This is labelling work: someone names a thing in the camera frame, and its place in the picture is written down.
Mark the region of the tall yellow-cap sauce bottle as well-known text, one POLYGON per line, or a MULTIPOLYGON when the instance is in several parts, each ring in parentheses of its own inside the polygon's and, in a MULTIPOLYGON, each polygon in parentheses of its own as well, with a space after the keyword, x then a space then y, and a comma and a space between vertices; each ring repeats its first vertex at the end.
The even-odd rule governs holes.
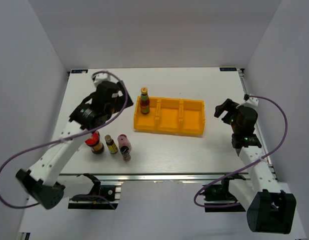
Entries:
POLYGON ((140 95, 140 111, 142 114, 148 114, 150 112, 150 99, 148 95, 148 88, 142 87, 140 95))

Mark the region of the pink-cap spice bottle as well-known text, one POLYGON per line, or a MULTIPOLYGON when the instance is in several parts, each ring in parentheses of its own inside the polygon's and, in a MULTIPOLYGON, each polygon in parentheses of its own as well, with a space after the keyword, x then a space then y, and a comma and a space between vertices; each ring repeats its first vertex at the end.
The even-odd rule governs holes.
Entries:
POLYGON ((128 137, 125 134, 120 134, 117 137, 117 141, 118 141, 118 148, 121 149, 122 147, 126 146, 129 148, 129 150, 132 150, 132 145, 128 139, 128 137))

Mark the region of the small beige-cap sauce bottle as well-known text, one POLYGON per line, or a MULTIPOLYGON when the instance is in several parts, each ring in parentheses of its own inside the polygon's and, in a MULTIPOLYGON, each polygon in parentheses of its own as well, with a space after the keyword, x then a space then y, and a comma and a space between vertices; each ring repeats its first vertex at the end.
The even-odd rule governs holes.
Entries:
POLYGON ((105 143, 108 147, 108 150, 111 154, 116 154, 118 152, 118 147, 115 144, 114 140, 112 139, 112 137, 110 135, 106 135, 104 137, 105 139, 105 143))

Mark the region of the red-lid jar front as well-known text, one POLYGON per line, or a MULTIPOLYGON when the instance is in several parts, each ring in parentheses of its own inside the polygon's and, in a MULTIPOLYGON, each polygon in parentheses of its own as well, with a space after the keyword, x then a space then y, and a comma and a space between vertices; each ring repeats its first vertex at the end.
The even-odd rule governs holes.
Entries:
POLYGON ((90 147, 93 154, 99 155, 104 152, 104 145, 100 140, 100 133, 95 131, 90 138, 85 141, 85 144, 90 147))

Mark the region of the black-cap spice bottle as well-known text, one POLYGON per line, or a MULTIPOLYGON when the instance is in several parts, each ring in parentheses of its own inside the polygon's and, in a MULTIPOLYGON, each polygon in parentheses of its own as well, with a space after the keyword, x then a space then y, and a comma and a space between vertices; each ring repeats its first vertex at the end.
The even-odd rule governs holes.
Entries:
POLYGON ((120 153, 124 161, 129 162, 131 160, 130 148, 126 145, 120 148, 120 153))

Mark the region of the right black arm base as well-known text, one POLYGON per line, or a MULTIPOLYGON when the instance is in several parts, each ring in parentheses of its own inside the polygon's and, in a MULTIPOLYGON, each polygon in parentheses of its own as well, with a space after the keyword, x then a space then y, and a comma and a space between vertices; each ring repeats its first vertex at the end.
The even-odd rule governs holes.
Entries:
POLYGON ((237 198, 229 192, 231 180, 243 180, 246 178, 236 173, 221 180, 219 184, 213 184, 205 189, 201 196, 204 196, 204 208, 206 213, 240 213, 245 212, 244 207, 238 202, 237 198))

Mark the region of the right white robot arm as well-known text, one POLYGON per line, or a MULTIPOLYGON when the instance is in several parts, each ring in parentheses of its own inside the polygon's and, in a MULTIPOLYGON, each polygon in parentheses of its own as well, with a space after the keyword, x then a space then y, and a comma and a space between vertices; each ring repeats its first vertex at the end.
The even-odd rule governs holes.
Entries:
POLYGON ((228 98, 215 108, 216 118, 225 113, 222 121, 232 128, 232 147, 247 167, 251 181, 230 180, 221 185, 220 193, 225 199, 235 197, 239 201, 246 210, 247 224, 252 232, 289 234, 297 200, 279 186, 262 157, 262 144, 254 133, 258 119, 257 106, 258 99, 255 97, 241 104, 228 98))

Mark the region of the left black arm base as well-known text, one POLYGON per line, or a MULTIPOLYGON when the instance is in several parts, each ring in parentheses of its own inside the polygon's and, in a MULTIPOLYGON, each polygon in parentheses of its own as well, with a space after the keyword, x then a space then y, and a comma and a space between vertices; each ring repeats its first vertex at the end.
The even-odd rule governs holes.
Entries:
POLYGON ((69 199, 68 209, 73 210, 116 210, 121 198, 121 184, 104 183, 96 176, 84 173, 93 187, 84 196, 73 196, 69 199))

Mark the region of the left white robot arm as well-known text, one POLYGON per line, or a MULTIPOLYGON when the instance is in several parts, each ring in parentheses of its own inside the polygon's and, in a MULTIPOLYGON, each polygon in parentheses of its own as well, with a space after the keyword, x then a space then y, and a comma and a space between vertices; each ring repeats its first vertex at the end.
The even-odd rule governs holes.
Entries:
POLYGON ((20 169, 16 173, 21 186, 47 210, 66 197, 79 195, 96 199, 100 195, 100 182, 92 174, 83 173, 64 180, 60 173, 92 133, 132 105, 122 81, 101 82, 70 114, 60 143, 54 143, 28 170, 20 169))

